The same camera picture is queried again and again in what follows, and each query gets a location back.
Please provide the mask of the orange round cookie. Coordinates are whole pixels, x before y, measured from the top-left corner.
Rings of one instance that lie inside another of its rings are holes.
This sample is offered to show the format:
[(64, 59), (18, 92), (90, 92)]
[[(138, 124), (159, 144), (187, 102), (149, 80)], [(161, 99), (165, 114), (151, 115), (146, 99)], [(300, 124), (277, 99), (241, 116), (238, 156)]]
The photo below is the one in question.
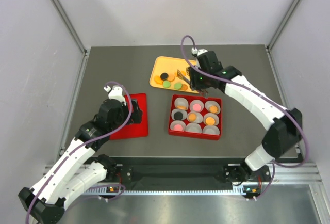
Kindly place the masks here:
[(195, 121), (195, 120), (196, 120), (196, 114), (193, 113), (193, 112), (189, 113), (189, 115), (188, 115), (188, 120), (189, 120), (190, 122)]
[(207, 125), (214, 125), (216, 123), (216, 120), (213, 117), (209, 116), (205, 119), (205, 123)]
[(175, 75), (174, 74), (169, 74), (167, 80), (170, 81), (170, 82), (174, 81), (175, 80)]

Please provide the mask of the orange flower cookie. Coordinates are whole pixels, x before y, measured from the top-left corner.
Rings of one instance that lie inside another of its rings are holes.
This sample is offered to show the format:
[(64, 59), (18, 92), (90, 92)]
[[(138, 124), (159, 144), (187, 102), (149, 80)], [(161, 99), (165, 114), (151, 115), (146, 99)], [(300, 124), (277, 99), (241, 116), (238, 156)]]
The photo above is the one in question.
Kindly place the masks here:
[(216, 113), (218, 112), (218, 108), (217, 108), (216, 106), (211, 106), (211, 107), (209, 108), (209, 111), (210, 111), (211, 113), (216, 114)]

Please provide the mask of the pink sandwich cookie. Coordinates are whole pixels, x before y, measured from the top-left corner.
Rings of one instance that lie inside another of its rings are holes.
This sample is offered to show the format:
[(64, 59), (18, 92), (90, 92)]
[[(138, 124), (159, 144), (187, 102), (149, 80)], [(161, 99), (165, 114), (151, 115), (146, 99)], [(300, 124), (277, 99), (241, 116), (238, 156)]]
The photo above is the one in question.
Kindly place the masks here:
[(201, 112), (202, 111), (202, 106), (200, 104), (194, 104), (192, 106), (192, 109), (195, 111), (195, 112)]
[(176, 124), (173, 126), (173, 130), (181, 132), (183, 130), (183, 127), (181, 124)]

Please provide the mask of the metal tongs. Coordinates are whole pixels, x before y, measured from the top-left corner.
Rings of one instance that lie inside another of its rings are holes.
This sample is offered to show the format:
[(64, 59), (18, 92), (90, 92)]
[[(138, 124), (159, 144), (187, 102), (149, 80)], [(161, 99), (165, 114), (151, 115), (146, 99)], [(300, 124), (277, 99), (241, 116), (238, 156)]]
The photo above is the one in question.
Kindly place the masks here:
[(208, 98), (208, 91), (207, 90), (192, 90), (190, 87), (190, 78), (189, 78), (189, 67), (186, 67), (184, 70), (177, 69), (176, 76), (179, 80), (183, 81), (187, 86), (186, 90), (180, 89), (181, 91), (188, 91), (194, 94), (199, 94), (204, 98)]

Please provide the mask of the red box lid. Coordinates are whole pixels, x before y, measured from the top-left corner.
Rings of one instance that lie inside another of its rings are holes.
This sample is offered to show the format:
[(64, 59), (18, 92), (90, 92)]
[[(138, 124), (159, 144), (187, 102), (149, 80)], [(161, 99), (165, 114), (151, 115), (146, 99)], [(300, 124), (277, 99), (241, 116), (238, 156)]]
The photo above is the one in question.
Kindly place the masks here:
[(135, 93), (130, 97), (133, 103), (130, 120), (121, 130), (111, 135), (109, 140), (133, 139), (149, 135), (146, 93)]

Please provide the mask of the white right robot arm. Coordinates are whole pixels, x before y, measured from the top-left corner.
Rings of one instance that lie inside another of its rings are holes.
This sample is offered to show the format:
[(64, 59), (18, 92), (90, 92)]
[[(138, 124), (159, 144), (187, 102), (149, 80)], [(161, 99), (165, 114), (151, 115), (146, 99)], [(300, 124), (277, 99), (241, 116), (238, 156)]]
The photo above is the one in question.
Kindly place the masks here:
[(242, 177), (251, 181), (259, 175), (260, 168), (280, 158), (302, 140), (302, 113), (271, 101), (238, 69), (223, 67), (215, 52), (193, 48), (192, 55), (196, 64), (187, 69), (190, 88), (197, 91), (210, 87), (219, 89), (252, 113), (266, 130), (261, 145), (240, 165)]

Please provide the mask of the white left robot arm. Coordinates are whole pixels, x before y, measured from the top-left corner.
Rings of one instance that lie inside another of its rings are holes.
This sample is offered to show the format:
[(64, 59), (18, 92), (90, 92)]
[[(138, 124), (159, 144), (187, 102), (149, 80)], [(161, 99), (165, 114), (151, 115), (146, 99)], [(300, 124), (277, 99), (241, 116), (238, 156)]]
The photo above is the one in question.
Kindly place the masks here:
[(113, 180), (117, 175), (116, 164), (107, 155), (99, 155), (84, 172), (75, 173), (112, 135), (128, 124), (141, 123), (142, 116), (136, 99), (106, 99), (93, 119), (79, 128), (47, 174), (32, 187), (24, 187), (19, 192), (19, 200), (26, 211), (25, 222), (34, 219), (37, 223), (58, 223), (86, 190), (102, 180)]

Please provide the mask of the red cookie box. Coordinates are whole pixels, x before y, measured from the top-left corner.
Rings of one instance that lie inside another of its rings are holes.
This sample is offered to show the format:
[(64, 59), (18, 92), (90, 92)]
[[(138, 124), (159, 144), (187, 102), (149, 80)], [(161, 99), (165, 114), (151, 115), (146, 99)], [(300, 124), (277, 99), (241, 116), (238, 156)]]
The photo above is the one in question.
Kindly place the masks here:
[(222, 134), (222, 100), (194, 95), (172, 97), (168, 133), (173, 136), (219, 140)]

